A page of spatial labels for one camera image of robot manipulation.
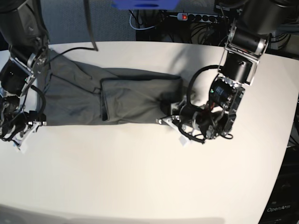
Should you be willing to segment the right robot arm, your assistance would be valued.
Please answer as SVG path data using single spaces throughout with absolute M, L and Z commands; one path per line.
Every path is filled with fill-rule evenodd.
M 29 136 L 49 126 L 99 126 L 104 69 L 49 49 L 38 0 L 3 0 L 0 32 L 9 58 L 0 71 L 0 138 L 24 153 Z

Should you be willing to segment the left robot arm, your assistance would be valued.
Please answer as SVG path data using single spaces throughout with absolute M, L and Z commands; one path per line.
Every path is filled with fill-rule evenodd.
M 199 69 L 191 78 L 181 101 L 172 103 L 158 124 L 179 132 L 186 141 L 205 143 L 218 137 L 231 140 L 236 112 L 251 85 L 257 66 L 274 32 L 298 5 L 296 0 L 244 0 L 234 4 L 241 12 L 234 19 L 222 55 L 223 65 Z M 202 106 L 192 103 L 192 88 L 200 74 L 217 70 L 211 83 L 208 100 Z

